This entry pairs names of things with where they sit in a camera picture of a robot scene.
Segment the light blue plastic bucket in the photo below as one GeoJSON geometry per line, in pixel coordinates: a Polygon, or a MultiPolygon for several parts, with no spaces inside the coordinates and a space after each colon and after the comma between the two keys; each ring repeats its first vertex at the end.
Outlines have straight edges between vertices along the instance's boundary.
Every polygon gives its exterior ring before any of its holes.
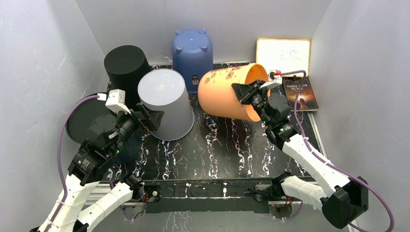
{"type": "Polygon", "coordinates": [[[214,68],[213,44],[206,30],[177,30],[171,52],[173,70],[184,78],[188,93],[197,93],[203,75],[214,68]]]}

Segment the grey plastic bucket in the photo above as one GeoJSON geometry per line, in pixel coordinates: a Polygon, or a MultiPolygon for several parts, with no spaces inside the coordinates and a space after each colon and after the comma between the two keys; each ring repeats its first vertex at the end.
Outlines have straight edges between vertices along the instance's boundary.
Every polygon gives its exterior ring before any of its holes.
{"type": "Polygon", "coordinates": [[[178,72],[172,69],[153,70],[142,77],[137,91],[146,108],[164,112],[158,129],[151,133],[154,137],[174,141],[191,131],[194,113],[184,78],[178,72]]]}

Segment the large dark blue bucket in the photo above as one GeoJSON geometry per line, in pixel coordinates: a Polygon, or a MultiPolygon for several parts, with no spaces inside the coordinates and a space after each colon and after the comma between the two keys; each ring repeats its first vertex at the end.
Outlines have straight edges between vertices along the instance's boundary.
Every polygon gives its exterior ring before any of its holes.
{"type": "MultiPolygon", "coordinates": [[[[93,98],[81,103],[70,115],[65,126],[68,136],[76,143],[83,144],[88,139],[88,129],[99,116],[119,116],[110,111],[105,102],[93,98]]],[[[138,159],[141,151],[142,137],[135,133],[120,149],[119,153],[112,158],[113,164],[129,164],[138,159]]]]}

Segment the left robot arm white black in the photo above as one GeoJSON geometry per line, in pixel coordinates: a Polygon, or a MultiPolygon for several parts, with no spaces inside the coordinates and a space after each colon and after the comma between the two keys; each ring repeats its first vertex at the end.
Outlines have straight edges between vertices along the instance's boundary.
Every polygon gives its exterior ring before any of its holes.
{"type": "Polygon", "coordinates": [[[63,179],[63,189],[45,222],[33,232],[91,232],[126,201],[143,198],[144,181],[127,174],[103,197],[84,208],[88,196],[98,186],[130,138],[142,131],[158,130],[164,111],[154,111],[142,103],[137,111],[121,106],[116,113],[98,116],[88,128],[63,179]]]}

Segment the black ribbed plastic bucket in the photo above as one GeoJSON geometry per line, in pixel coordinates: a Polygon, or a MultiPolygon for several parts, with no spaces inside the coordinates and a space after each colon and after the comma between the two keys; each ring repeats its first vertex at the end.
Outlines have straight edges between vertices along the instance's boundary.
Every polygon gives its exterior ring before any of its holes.
{"type": "Polygon", "coordinates": [[[153,70],[143,50],[134,45],[119,46],[108,52],[103,64],[113,89],[124,90],[126,106],[136,110],[136,105],[141,102],[138,84],[153,70]]]}

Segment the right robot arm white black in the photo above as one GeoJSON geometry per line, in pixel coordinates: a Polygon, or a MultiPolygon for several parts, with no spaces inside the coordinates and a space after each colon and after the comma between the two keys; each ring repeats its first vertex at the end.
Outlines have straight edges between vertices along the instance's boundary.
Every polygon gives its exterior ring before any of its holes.
{"type": "Polygon", "coordinates": [[[330,162],[310,146],[289,120],[291,108],[287,98],[280,93],[269,94],[263,85],[263,81],[257,80],[231,86],[239,103],[252,106],[261,118],[268,140],[297,161],[317,184],[284,172],[272,180],[267,190],[256,193],[269,193],[278,200],[298,198],[319,209],[334,227],[346,227],[368,209],[368,190],[360,184],[363,179],[347,177],[329,167],[330,162]]]}

